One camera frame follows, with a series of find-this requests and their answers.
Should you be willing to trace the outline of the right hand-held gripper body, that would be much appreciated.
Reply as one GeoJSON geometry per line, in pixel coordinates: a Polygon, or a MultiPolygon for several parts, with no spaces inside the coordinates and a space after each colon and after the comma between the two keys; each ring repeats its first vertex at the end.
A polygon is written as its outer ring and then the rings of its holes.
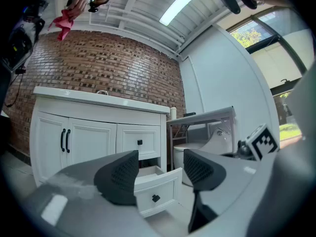
{"type": "Polygon", "coordinates": [[[279,151],[279,143],[266,124],[259,125],[244,140],[237,143],[237,155],[241,159],[261,161],[263,156],[279,151]]]}

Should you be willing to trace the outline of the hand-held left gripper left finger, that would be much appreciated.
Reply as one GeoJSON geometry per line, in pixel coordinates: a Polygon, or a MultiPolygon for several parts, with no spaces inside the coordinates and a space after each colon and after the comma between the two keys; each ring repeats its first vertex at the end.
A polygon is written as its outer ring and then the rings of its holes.
{"type": "Polygon", "coordinates": [[[137,150],[109,155],[94,175],[94,185],[107,201],[115,205],[136,205],[135,179],[139,173],[137,150]]]}

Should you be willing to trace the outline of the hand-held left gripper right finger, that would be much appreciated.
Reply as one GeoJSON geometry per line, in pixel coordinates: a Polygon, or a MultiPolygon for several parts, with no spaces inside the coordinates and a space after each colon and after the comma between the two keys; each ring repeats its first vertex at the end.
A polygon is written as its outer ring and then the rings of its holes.
{"type": "Polygon", "coordinates": [[[192,233],[218,217],[208,205],[202,202],[200,192],[212,191],[226,178],[225,168],[208,159],[209,153],[184,150],[184,171],[193,185],[195,194],[193,211],[188,225],[188,232],[192,233]]]}

